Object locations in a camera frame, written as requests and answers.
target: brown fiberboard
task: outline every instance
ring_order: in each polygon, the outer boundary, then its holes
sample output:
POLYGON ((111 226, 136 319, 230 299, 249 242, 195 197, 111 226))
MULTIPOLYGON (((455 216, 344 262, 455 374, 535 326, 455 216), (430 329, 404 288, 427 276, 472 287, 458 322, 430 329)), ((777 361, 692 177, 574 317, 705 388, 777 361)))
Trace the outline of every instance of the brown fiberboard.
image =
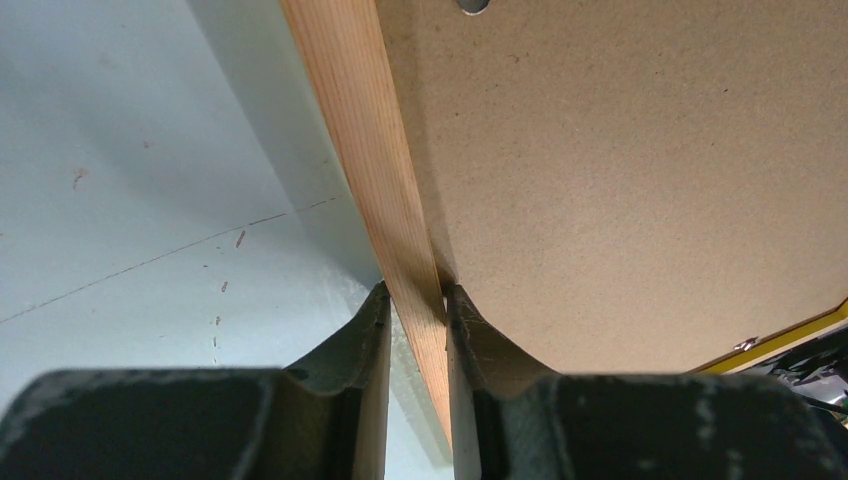
POLYGON ((450 441, 444 303, 374 3, 280 3, 450 441))
POLYGON ((848 293, 848 3, 379 0, 445 272, 567 371, 681 371, 848 293))

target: wood grain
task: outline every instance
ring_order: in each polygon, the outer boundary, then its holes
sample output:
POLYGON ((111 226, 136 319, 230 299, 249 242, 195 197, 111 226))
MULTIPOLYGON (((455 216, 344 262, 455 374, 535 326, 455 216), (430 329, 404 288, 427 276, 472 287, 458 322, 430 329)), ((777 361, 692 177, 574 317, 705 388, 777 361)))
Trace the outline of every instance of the wood grain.
POLYGON ((373 0, 280 0, 450 442, 439 278, 373 0))

